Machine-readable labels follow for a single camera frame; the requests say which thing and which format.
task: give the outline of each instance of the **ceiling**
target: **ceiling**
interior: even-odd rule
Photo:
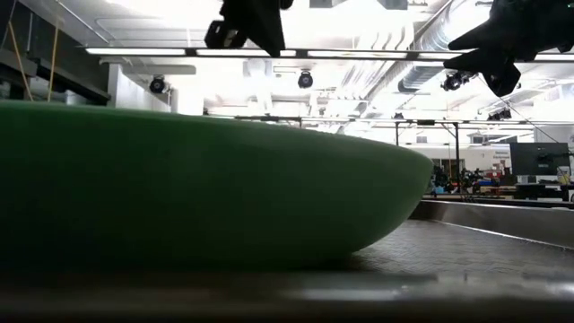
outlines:
[[[45,19],[59,17],[65,32],[87,47],[203,48],[203,37],[218,19],[221,0],[21,0]],[[282,12],[287,48],[442,50],[453,39],[485,20],[488,8],[476,0],[454,0],[448,20],[439,15],[427,22],[447,0],[411,0],[408,11],[385,9],[377,0],[346,0],[330,9],[309,8],[297,0]],[[414,41],[415,35],[420,38]],[[439,85],[445,71],[436,65],[369,61],[273,60],[265,79],[246,77],[245,59],[123,58],[122,64],[155,70],[157,66],[193,65],[195,74],[167,75],[180,90],[200,93],[216,114],[257,111],[262,89],[274,101],[275,115],[292,113],[325,116],[390,118],[397,111],[407,118],[486,119],[500,99],[479,78],[457,92]],[[521,65],[522,87],[513,93],[516,107],[562,83],[574,83],[574,65]],[[314,86],[297,85],[301,70],[310,70]],[[145,85],[151,73],[132,75]],[[415,79],[416,92],[401,92],[399,84]]]

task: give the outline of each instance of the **computer monitor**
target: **computer monitor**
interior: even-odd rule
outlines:
[[[570,166],[568,144],[511,143],[512,175],[553,176]]]

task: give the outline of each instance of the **camera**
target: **camera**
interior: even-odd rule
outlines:
[[[313,86],[313,76],[310,71],[303,71],[299,76],[298,85],[301,89],[308,89]]]
[[[447,79],[440,87],[444,91],[456,91],[461,86],[470,82],[476,76],[476,73],[457,71],[453,74],[447,74]]]
[[[154,94],[164,94],[170,90],[170,84],[165,82],[165,76],[155,75],[150,83],[150,91]]]

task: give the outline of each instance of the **robotic arm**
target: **robotic arm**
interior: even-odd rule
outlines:
[[[294,0],[223,0],[223,21],[214,21],[205,35],[208,48],[242,48],[251,39],[271,57],[285,50],[280,10]]]

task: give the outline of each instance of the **green bowl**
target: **green bowl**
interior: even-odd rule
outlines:
[[[0,102],[0,269],[284,270],[380,240],[431,161],[261,123]]]

